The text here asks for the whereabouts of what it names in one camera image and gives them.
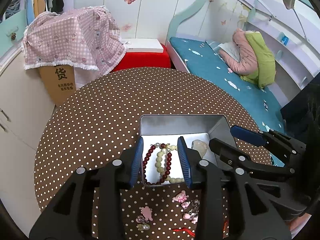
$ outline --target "brown tablecloth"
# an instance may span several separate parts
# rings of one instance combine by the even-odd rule
[[[231,125],[258,131],[247,111],[216,85],[192,74],[163,68],[136,68],[100,77],[77,90],[52,116],[40,140],[35,161],[35,191],[42,211],[71,172],[83,165],[95,169],[119,157],[134,145],[143,114],[224,114]],[[240,150],[251,159],[271,164],[263,147],[237,140]],[[200,198],[200,192],[185,184],[147,188],[137,183],[122,191],[122,214],[127,239],[191,239],[186,232],[196,225],[182,219],[181,206],[172,197],[181,190],[188,200]],[[97,237],[97,194],[94,197],[92,235]],[[150,230],[138,231],[135,219],[141,207],[152,208]],[[224,197],[224,216],[228,220]]]

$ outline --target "white box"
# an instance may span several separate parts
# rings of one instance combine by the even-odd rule
[[[163,48],[157,39],[123,39],[121,42],[127,48],[127,52],[163,53]]]

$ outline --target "open box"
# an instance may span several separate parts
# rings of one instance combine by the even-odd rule
[[[141,162],[146,157],[151,145],[155,143],[177,145],[177,140],[180,136],[184,137],[188,148],[192,147],[192,142],[196,139],[204,141],[209,145],[209,141],[213,138],[218,138],[236,147],[236,142],[230,133],[230,126],[224,115],[142,115],[140,117],[140,135],[143,138]],[[156,183],[161,178],[160,173],[155,167],[157,152],[159,151],[159,148],[154,150],[146,165],[145,175],[150,183]],[[172,151],[171,158],[170,176],[172,178],[183,178],[178,152]],[[209,146],[203,159],[208,160],[219,168],[231,169],[229,165],[220,161],[219,156],[213,153]],[[165,162],[164,154],[161,161],[162,167],[165,166]]]

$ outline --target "white cabinet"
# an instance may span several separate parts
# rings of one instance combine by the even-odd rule
[[[35,154],[12,132],[0,130],[0,198],[27,236],[40,215],[34,187]]]
[[[23,67],[21,52],[0,76],[0,109],[9,117],[7,120],[0,112],[0,123],[31,148],[37,149],[54,103],[38,70],[24,70]]]

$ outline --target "chinese character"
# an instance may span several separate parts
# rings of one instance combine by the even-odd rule
[[[64,68],[59,68],[59,69],[56,69],[56,72],[55,72],[57,75],[58,75],[58,79],[61,80],[63,78],[67,78],[66,77],[66,71],[64,70]]]

